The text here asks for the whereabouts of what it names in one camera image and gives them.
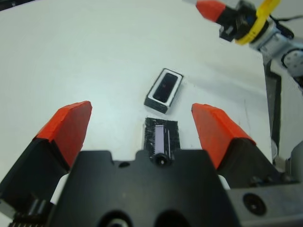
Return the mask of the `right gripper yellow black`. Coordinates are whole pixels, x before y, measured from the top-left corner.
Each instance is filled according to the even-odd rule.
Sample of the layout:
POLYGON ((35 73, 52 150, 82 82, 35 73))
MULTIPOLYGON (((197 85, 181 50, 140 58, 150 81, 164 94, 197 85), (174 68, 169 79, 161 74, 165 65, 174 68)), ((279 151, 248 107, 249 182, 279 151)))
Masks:
POLYGON ((183 0, 196 4, 203 18, 219 24, 219 37, 239 45, 253 42, 268 27, 269 15, 279 5, 279 0, 265 0, 256 8, 247 0, 238 1, 231 8, 217 0, 183 0))

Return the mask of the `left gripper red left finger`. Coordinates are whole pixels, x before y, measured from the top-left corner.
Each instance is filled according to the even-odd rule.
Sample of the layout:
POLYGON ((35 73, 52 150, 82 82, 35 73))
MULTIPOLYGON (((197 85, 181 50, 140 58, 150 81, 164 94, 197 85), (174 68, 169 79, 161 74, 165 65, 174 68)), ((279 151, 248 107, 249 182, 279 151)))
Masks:
POLYGON ((26 212, 35 200, 50 201, 82 149, 92 106, 66 105, 35 135, 0 183, 0 211, 26 212))

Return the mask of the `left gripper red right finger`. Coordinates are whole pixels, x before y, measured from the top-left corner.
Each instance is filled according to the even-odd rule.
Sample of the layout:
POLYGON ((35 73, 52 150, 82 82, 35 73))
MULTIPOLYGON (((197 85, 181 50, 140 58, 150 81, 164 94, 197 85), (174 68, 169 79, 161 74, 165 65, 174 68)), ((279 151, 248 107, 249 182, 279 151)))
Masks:
POLYGON ((202 149, 207 151, 217 173, 231 188, 249 188, 295 183, 279 172, 256 142, 222 109, 192 104, 191 112, 202 149))

